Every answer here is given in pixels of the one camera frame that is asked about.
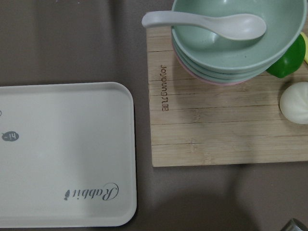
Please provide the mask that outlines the green lime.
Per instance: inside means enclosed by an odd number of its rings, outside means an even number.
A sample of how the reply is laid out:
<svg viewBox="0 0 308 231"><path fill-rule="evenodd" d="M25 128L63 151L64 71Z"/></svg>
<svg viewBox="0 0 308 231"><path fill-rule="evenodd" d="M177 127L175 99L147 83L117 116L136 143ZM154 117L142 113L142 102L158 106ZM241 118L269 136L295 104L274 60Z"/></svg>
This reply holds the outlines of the green lime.
<svg viewBox="0 0 308 231"><path fill-rule="evenodd" d="M304 57L305 42L300 34L282 57L266 71L277 78L284 78L300 68Z"/></svg>

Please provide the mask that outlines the yellow plastic knife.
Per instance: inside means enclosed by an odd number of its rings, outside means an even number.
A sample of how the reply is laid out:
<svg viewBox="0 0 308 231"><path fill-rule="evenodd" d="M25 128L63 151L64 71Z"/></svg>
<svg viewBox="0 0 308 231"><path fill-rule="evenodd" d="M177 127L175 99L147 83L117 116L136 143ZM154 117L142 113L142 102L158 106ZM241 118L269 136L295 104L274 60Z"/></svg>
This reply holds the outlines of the yellow plastic knife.
<svg viewBox="0 0 308 231"><path fill-rule="evenodd" d="M302 38L304 39L305 42L305 57L304 57L304 61L306 62L306 64L308 64L308 37L304 32L300 33Z"/></svg>

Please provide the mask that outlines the white ceramic spoon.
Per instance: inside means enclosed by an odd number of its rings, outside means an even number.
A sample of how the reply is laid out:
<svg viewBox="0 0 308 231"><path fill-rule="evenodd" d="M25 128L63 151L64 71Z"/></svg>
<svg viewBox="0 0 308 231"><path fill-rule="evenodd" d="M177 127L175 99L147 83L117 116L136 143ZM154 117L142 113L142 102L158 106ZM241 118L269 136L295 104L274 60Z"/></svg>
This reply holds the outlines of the white ceramic spoon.
<svg viewBox="0 0 308 231"><path fill-rule="evenodd" d="M257 39L267 30L261 17L248 13L210 17L185 12L154 11L146 13L141 24L144 28L196 26L231 40Z"/></svg>

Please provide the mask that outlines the green top bowl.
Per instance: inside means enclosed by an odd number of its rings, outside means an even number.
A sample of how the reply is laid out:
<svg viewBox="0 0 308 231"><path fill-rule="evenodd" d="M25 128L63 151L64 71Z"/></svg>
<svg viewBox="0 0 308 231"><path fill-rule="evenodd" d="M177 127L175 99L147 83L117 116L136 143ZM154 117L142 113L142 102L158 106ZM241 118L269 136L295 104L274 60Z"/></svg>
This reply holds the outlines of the green top bowl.
<svg viewBox="0 0 308 231"><path fill-rule="evenodd" d="M307 15L305 0L176 0L172 10L212 17L250 13L261 17L266 33L235 41L194 26L175 26L172 35L195 63L217 72L255 69L275 62L300 34Z"/></svg>

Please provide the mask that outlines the white steamed bun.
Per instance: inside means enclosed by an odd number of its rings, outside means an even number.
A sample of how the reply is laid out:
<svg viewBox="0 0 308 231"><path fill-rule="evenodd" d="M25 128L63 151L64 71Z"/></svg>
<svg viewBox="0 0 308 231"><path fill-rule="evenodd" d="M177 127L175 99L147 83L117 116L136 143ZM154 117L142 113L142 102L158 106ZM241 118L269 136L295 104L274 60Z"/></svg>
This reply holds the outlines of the white steamed bun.
<svg viewBox="0 0 308 231"><path fill-rule="evenodd" d="M281 95L280 110L289 121L308 123L308 83L298 82L289 86Z"/></svg>

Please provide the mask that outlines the bamboo cutting board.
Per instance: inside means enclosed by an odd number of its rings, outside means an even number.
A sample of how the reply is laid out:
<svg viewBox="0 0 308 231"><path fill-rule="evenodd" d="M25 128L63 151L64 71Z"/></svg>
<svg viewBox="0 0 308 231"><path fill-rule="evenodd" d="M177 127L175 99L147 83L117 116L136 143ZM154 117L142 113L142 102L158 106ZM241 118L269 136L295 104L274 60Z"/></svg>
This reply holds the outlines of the bamboo cutting board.
<svg viewBox="0 0 308 231"><path fill-rule="evenodd" d="M154 167L307 161L307 126L279 109L283 91L307 81L306 64L282 79L211 85L180 65L169 28L148 29L146 40Z"/></svg>

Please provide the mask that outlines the steel scoop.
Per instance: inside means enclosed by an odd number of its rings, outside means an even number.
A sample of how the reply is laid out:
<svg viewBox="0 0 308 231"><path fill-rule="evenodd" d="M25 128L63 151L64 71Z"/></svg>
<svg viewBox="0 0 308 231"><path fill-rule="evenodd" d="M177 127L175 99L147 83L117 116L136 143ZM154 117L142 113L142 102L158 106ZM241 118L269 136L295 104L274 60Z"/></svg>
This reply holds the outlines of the steel scoop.
<svg viewBox="0 0 308 231"><path fill-rule="evenodd" d="M301 221L292 218L283 226L281 231L308 231L308 228Z"/></svg>

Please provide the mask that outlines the pink bottom bowl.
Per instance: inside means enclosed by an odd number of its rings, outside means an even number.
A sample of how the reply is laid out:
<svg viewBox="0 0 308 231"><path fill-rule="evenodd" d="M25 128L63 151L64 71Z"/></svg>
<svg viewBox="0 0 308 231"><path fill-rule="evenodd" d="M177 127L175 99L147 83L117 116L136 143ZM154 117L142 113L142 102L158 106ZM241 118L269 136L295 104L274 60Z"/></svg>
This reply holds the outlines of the pink bottom bowl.
<svg viewBox="0 0 308 231"><path fill-rule="evenodd" d="M218 86L232 86L232 85L237 85L237 84L241 84L241 83L244 83L246 82L245 81L238 81L238 82L233 82L233 83L218 83L218 82L214 82L214 81L210 81L210 80L207 80L207 79L203 79L201 78L200 76L196 75L195 73L193 73L183 62L182 60L176 56L178 62L180 63L180 65L185 69L185 71L190 74L192 77L194 78L197 78L198 80L204 82L204 83L207 83L207 84L212 84L212 85L218 85Z"/></svg>

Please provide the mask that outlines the cream rabbit serving tray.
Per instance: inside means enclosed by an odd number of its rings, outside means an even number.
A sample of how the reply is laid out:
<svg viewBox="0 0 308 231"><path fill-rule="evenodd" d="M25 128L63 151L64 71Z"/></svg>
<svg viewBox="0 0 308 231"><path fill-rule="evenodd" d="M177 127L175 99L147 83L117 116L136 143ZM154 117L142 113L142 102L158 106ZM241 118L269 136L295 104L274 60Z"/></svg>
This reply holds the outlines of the cream rabbit serving tray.
<svg viewBox="0 0 308 231"><path fill-rule="evenodd" d="M134 102L116 82L0 89L0 226L112 227L137 208Z"/></svg>

